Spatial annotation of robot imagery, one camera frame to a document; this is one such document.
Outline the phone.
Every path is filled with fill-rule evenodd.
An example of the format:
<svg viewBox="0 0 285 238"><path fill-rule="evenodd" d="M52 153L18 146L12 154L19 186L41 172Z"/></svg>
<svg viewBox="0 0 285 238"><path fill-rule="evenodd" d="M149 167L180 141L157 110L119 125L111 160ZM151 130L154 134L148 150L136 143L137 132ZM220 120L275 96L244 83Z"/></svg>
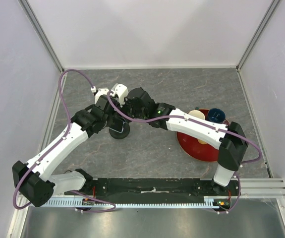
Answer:
<svg viewBox="0 0 285 238"><path fill-rule="evenodd" d="M123 133L125 131L128 131L129 127L124 119L115 117L113 118L112 124L109 128L117 133Z"/></svg>

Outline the black phone stand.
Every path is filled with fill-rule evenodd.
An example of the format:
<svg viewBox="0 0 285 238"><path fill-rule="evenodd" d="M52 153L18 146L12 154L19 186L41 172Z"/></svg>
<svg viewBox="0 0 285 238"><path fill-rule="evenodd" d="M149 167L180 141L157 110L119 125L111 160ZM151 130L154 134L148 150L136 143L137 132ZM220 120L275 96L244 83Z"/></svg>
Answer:
<svg viewBox="0 0 285 238"><path fill-rule="evenodd" d="M123 121L116 122L109 127L109 134L114 139L125 139L130 133L130 126Z"/></svg>

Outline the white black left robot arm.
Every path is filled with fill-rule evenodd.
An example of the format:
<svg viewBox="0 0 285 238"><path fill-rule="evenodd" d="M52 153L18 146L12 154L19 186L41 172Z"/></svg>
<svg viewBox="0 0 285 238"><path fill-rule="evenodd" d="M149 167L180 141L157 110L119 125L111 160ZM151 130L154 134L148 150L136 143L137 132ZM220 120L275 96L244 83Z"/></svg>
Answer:
<svg viewBox="0 0 285 238"><path fill-rule="evenodd" d="M56 176L53 171L77 146L105 128L113 111L107 96L100 96L89 110L78 111L63 132L38 155L26 163L17 161L12 167L14 207L20 209L16 203L19 193L35 207L44 205L53 195L72 190L89 194L92 182L83 170Z"/></svg>

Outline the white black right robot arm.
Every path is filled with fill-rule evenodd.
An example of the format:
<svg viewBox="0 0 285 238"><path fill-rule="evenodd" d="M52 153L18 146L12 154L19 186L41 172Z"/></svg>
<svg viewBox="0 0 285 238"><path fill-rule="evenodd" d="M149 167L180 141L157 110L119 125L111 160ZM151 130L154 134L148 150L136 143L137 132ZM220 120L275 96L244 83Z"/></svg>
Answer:
<svg viewBox="0 0 285 238"><path fill-rule="evenodd" d="M120 93L119 103L121 111L134 122L187 134L217 149L218 167L210 184L211 191L222 195L228 190L228 184L238 171L248 147L238 123L226 125L196 118L172 105L155 103L142 88Z"/></svg>

